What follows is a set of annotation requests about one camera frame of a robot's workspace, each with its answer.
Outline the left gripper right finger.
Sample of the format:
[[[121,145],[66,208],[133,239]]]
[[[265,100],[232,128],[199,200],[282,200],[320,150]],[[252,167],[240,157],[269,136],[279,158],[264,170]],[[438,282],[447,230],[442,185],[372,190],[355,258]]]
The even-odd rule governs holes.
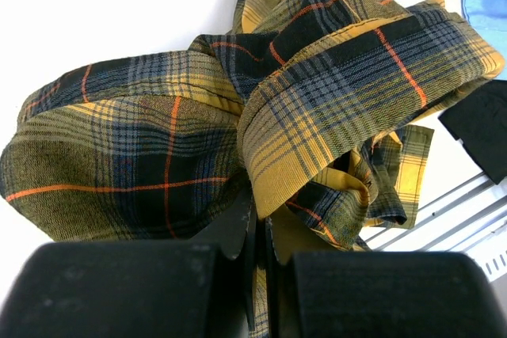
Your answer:
[[[265,222],[272,337],[503,337],[482,269],[461,253],[342,252],[294,215]]]

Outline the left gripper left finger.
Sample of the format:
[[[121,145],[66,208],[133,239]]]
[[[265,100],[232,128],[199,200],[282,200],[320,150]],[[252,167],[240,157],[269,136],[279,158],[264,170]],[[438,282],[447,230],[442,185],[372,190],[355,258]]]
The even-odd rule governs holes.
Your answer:
[[[27,260],[4,337],[246,337],[254,320],[249,188],[188,240],[60,242]]]

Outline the yellow black plaid shirt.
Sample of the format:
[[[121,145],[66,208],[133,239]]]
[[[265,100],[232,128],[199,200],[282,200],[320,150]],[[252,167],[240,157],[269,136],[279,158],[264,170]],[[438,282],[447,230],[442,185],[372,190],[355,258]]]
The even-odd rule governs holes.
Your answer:
[[[412,226],[433,137],[417,121],[504,66],[444,0],[238,0],[227,34],[33,93],[2,152],[1,194],[51,243],[188,240],[249,188],[246,337],[272,337],[266,220],[294,215],[358,253],[371,252],[365,226]]]

